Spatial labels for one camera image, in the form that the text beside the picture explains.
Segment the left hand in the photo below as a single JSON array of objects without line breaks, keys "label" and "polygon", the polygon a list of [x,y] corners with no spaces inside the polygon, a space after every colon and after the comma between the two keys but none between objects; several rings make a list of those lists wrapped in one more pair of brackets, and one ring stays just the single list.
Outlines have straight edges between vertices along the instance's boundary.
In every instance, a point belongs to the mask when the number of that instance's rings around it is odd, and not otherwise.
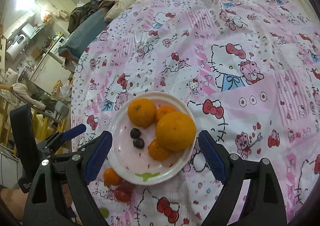
[{"label": "left hand", "polygon": [[1,199],[18,222],[22,222],[28,193],[21,189],[1,188]]}]

